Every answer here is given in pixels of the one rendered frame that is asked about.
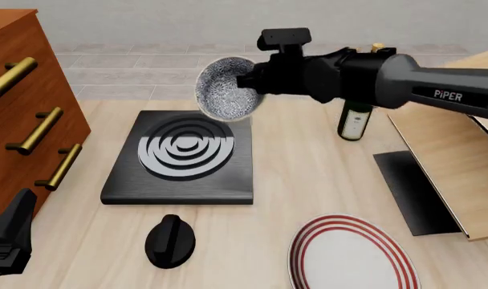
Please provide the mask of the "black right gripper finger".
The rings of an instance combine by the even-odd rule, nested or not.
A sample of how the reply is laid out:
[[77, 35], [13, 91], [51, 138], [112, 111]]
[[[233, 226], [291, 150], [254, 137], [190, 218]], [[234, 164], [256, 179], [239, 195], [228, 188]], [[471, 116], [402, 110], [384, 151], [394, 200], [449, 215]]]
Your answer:
[[236, 76], [238, 88], [252, 88], [255, 89], [255, 78], [250, 74]]

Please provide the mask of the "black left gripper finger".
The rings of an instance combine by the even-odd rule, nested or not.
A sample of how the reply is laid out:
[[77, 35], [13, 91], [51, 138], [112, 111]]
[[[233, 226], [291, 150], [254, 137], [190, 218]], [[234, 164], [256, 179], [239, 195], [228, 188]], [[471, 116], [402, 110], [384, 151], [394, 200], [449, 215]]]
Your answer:
[[31, 189], [21, 189], [6, 209], [5, 236], [9, 241], [23, 240], [31, 232], [37, 197]]

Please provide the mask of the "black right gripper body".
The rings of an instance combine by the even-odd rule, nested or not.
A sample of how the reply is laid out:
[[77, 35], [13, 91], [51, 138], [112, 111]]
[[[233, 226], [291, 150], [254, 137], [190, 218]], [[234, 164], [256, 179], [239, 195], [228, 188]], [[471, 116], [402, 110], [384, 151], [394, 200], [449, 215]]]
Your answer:
[[260, 94], [307, 96], [303, 83], [304, 57], [274, 54], [252, 71], [253, 89]]

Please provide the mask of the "blue-white patterned bowl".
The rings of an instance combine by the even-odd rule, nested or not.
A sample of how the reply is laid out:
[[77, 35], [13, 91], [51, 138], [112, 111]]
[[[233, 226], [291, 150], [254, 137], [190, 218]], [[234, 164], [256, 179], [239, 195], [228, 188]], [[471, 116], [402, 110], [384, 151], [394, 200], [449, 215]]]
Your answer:
[[236, 122], [250, 117], [266, 96], [252, 88], [239, 88], [237, 78], [254, 68], [251, 59], [224, 57], [208, 64], [197, 77], [195, 99], [208, 117]]

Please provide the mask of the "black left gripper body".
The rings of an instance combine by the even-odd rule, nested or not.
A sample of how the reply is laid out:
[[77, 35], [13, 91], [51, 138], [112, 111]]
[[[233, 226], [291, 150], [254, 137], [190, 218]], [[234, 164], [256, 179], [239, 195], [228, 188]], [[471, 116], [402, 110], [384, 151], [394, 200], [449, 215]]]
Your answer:
[[0, 276], [22, 274], [31, 254], [31, 223], [15, 231], [0, 229]]

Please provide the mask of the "white plate with red rings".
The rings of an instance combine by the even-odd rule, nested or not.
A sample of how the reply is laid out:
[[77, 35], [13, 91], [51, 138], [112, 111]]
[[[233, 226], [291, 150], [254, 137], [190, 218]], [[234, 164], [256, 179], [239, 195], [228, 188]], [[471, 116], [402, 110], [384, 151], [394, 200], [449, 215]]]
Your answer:
[[404, 248], [375, 224], [348, 214], [312, 218], [288, 251], [293, 289], [421, 289]]

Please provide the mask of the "wooden cabinet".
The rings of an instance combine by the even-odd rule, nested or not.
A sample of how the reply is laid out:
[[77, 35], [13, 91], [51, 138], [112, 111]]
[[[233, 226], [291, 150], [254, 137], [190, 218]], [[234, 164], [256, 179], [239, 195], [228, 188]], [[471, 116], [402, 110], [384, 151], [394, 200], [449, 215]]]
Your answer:
[[[59, 149], [83, 144], [90, 127], [37, 19], [34, 9], [0, 9], [0, 76], [6, 63], [32, 57], [38, 66], [0, 98], [0, 214], [21, 189], [31, 189], [41, 206], [51, 193], [36, 187], [48, 180], [64, 155]], [[63, 115], [30, 156], [7, 151], [43, 120], [37, 112], [62, 108]]]

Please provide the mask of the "flat black stove plate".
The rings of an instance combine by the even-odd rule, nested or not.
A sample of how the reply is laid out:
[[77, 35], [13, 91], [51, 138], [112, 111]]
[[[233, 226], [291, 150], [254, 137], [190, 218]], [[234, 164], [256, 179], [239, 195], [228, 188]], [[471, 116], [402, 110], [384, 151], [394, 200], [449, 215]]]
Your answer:
[[100, 194], [105, 205], [250, 205], [250, 120], [143, 110]]

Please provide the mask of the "black plate on short stalk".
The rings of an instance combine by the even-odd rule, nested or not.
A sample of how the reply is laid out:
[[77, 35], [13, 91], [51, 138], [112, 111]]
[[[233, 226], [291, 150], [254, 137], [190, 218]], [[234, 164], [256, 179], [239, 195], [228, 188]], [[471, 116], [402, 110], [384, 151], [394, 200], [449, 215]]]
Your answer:
[[257, 40], [260, 51], [278, 51], [280, 55], [303, 57], [303, 45], [312, 41], [308, 28], [271, 28]]

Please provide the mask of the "round black stove knob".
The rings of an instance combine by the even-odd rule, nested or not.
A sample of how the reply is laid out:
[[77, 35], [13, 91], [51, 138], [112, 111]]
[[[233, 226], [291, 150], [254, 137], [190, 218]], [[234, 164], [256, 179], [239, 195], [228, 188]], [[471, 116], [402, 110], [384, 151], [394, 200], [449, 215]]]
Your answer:
[[148, 233], [144, 252], [153, 266], [173, 269], [187, 262], [195, 246], [193, 228], [179, 216], [167, 214]]

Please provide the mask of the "dark green wine bottle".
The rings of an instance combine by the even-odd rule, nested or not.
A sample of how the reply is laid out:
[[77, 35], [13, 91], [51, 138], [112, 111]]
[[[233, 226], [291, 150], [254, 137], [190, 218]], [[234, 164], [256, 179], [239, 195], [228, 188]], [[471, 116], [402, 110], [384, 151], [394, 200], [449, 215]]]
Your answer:
[[384, 45], [372, 45], [367, 54], [354, 55], [344, 62], [343, 96], [345, 99], [338, 135], [348, 141], [358, 141], [364, 135], [369, 118], [377, 104], [375, 100], [376, 74], [381, 65], [374, 54]]

